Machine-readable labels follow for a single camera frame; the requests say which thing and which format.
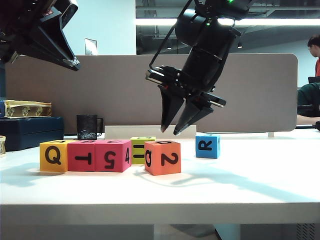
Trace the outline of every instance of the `blue block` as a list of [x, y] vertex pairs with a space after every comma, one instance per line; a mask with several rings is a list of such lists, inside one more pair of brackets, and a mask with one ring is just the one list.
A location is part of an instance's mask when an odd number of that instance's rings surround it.
[[195, 136], [195, 156], [217, 159], [220, 156], [220, 135], [201, 134]]

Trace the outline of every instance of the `red block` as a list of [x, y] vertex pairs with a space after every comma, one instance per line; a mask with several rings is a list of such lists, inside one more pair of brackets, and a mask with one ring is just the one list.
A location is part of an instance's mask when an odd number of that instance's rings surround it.
[[181, 147], [175, 141], [146, 141], [144, 169], [152, 175], [181, 173]]
[[130, 140], [97, 140], [95, 142], [95, 170], [122, 173], [132, 164]]
[[68, 143], [68, 171], [95, 171], [96, 140], [81, 140]]

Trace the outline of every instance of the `ceiling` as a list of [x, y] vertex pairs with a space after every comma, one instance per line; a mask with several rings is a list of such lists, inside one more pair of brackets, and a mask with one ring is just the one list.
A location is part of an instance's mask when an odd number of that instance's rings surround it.
[[[136, 18], [176, 18], [187, 0], [136, 0]], [[320, 0], [256, 0], [250, 8], [248, 18], [320, 18]], [[168, 26], [137, 26], [137, 54], [154, 54], [168, 33]], [[246, 49], [265, 47], [308, 39], [320, 33], [318, 26], [251, 26], [238, 28], [243, 33], [241, 42]], [[170, 36], [171, 49], [166, 47], [162, 54], [188, 54], [190, 47], [184, 45], [173, 32]], [[230, 52], [237, 52], [235, 42]]]

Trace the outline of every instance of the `mug handle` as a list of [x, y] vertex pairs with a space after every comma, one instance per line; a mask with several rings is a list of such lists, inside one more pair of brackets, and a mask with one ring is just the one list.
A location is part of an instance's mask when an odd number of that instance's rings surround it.
[[103, 118], [97, 118], [97, 121], [99, 119], [100, 119], [100, 128], [99, 128], [99, 134], [97, 135], [97, 137], [100, 137], [102, 135], [103, 128], [104, 128], [104, 119]]

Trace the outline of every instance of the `fluorescent light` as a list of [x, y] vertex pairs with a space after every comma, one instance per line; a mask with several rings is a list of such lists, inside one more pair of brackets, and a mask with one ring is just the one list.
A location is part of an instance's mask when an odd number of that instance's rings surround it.
[[[177, 22], [176, 18], [136, 18], [137, 26], [172, 26]], [[230, 18], [219, 18], [221, 25], [235, 27], [246, 26], [320, 26], [320, 18], [244, 18], [234, 21]]]
[[230, 18], [218, 18], [218, 23], [221, 25], [232, 26], [233, 24], [235, 24], [235, 20]]
[[[231, 21], [227, 18], [218, 19], [222, 25], [232, 26]], [[245, 26], [320, 26], [319, 18], [244, 18], [234, 22], [235, 27]]]
[[136, 18], [135, 25], [139, 26], [172, 26], [176, 24], [176, 18]]

